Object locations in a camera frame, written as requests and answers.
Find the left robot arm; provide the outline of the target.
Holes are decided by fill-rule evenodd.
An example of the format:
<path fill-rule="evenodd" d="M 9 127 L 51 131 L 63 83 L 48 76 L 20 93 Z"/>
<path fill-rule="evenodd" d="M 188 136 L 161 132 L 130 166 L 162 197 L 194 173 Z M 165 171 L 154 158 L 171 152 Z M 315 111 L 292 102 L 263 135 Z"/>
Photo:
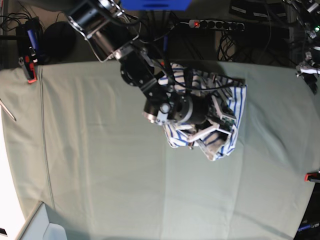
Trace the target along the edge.
<path fill-rule="evenodd" d="M 296 75 L 304 80 L 311 92 L 318 93 L 320 82 L 320 2 L 318 0 L 284 0 L 294 12 L 296 26 L 302 30 L 301 62 L 296 65 Z"/>

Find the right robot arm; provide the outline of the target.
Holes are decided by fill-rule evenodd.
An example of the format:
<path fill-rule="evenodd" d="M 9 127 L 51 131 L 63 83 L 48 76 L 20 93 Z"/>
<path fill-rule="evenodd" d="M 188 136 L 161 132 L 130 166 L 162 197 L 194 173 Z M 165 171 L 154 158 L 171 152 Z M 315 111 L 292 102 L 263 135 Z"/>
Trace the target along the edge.
<path fill-rule="evenodd" d="M 144 116 L 168 130 L 174 147 L 180 144 L 224 147 L 237 133 L 237 117 L 223 99 L 235 81 L 224 75 L 199 76 L 189 67 L 174 66 L 139 44 L 136 26 L 118 0 L 30 0 L 29 5 L 61 11 L 88 42 L 100 62 L 115 59 L 122 79 L 146 98 Z"/>

